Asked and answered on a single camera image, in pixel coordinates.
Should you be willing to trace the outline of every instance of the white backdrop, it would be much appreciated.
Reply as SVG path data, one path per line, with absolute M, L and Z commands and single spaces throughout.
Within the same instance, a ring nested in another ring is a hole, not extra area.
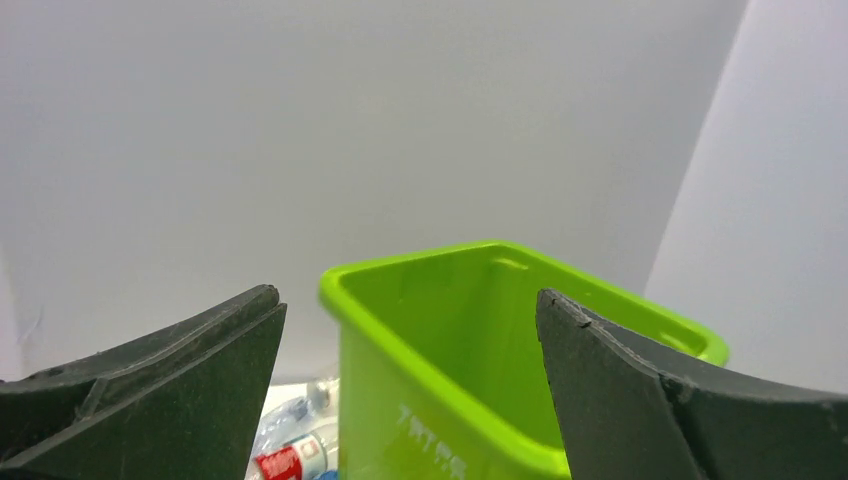
M 752 2 L 646 289 L 732 368 L 844 392 L 846 24 L 846 2 Z
M 334 361 L 315 294 L 342 262 L 504 237 L 641 291 L 744 8 L 0 5 L 23 370 L 267 282 L 281 378 Z

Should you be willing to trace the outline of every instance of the red label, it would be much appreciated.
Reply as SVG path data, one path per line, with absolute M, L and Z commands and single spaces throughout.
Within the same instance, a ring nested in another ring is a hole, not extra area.
M 260 455 L 256 463 L 266 480 L 303 480 L 303 465 L 293 445 L 271 455 Z

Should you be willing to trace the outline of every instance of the green plastic bin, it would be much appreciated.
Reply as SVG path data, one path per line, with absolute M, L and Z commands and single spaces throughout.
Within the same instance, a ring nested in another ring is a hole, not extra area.
M 341 323 L 341 477 L 571 478 L 536 335 L 546 287 L 678 350 L 727 360 L 706 328 L 508 242 L 336 267 L 320 294 Z

